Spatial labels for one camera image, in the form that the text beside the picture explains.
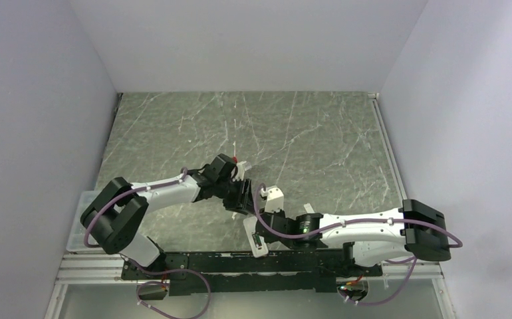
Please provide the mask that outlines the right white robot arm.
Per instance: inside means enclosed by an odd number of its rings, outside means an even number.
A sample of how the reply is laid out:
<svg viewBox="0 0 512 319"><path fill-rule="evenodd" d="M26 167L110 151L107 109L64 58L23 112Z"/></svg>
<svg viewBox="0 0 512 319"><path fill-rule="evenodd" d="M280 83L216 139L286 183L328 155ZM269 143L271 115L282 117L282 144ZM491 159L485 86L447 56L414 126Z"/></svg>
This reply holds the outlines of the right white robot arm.
<svg viewBox="0 0 512 319"><path fill-rule="evenodd" d="M365 267L382 261L415 258L443 262L451 259L452 234L445 216L415 199L405 199L401 207L379 213L333 215L306 213L294 219L284 211L262 209L245 222L255 256L265 253L268 243L280 242L288 249L314 251L350 245L340 258L344 273L356 276Z"/></svg>

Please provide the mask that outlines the white battery cover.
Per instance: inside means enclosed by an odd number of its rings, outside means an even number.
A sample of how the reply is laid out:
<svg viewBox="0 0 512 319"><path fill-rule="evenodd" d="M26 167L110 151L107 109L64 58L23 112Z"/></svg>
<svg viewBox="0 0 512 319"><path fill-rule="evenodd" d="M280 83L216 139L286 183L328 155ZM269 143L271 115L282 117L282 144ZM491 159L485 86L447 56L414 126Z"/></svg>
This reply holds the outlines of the white battery cover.
<svg viewBox="0 0 512 319"><path fill-rule="evenodd" d="M313 206L310 203L305 203L303 205L303 207L304 207L304 210L305 210L306 213L308 213L308 214L315 213L315 210L313 209Z"/></svg>

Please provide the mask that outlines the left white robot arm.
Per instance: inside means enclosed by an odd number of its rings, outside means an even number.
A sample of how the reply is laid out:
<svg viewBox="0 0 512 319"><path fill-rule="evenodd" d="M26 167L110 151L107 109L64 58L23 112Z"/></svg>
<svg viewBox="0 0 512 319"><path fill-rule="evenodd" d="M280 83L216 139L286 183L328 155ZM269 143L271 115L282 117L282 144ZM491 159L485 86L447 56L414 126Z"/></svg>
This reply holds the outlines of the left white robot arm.
<svg viewBox="0 0 512 319"><path fill-rule="evenodd" d="M139 228L144 217L174 205L196 203L213 197L226 210L247 215L253 212L248 161L217 155L201 168L181 168L175 177L146 183L112 179L82 212L83 243L108 255L127 258L149 279L160 277L166 267L164 250Z"/></svg>

